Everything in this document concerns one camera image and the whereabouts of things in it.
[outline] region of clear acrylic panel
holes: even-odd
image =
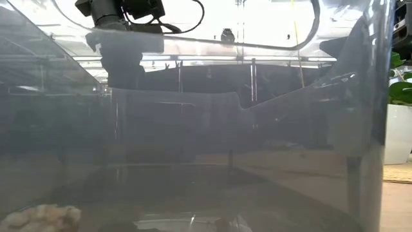
[[[0,0],[0,232],[379,230],[392,1],[74,2]]]

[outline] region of green plant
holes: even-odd
[[[407,82],[412,78],[412,73],[405,72],[403,75],[396,69],[402,66],[405,62],[400,59],[400,55],[396,52],[392,52],[391,56],[391,71],[390,77],[394,77],[398,74],[400,81],[393,83],[389,87],[389,103],[403,106],[412,106],[412,83]]]

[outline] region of aquarium tank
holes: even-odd
[[[0,232],[378,232],[391,0],[0,0]]]

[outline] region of black cable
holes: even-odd
[[[166,27],[167,29],[169,29],[169,30],[171,31],[171,32],[164,32],[163,34],[184,34],[184,33],[187,33],[187,32],[191,32],[191,31],[193,31],[194,29],[196,29],[197,27],[199,27],[199,25],[201,25],[201,23],[203,22],[203,19],[205,18],[205,6],[204,6],[199,0],[192,0],[192,1],[194,1],[194,2],[196,2],[196,3],[199,4],[199,6],[200,6],[200,8],[201,8],[201,17],[200,17],[200,20],[199,20],[198,24],[196,24],[195,26],[193,26],[192,28],[190,28],[190,29],[188,29],[188,30],[182,31],[182,30],[179,29],[177,26],[171,25],[171,24],[169,24],[169,23],[163,23],[159,18],[152,18],[149,22],[147,22],[147,23],[145,23],[145,24],[151,24],[154,20],[157,20],[157,21],[159,22],[159,23],[157,23],[157,24],[159,24],[160,26],[164,26],[164,27]],[[140,23],[134,23],[134,22],[132,22],[132,21],[130,20],[129,16],[128,16],[128,14],[127,14],[125,11],[123,11],[123,14],[124,14],[125,18],[126,18],[130,23],[132,23],[132,24],[140,24]]]
[[[200,8],[201,8],[201,17],[200,17],[200,20],[199,20],[198,24],[196,24],[192,28],[190,28],[188,30],[185,30],[185,31],[180,31],[180,32],[177,32],[177,33],[176,32],[164,32],[164,34],[184,34],[184,33],[193,31],[194,29],[199,27],[199,25],[201,25],[201,22],[203,22],[203,19],[205,18],[205,6],[199,0],[192,0],[192,1],[194,1],[195,3],[198,3]],[[162,23],[161,20],[159,20],[159,19],[157,19],[157,21],[159,21],[160,25],[166,25],[166,24]]]

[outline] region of white pot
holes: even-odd
[[[412,149],[412,107],[388,105],[384,164],[404,164]]]

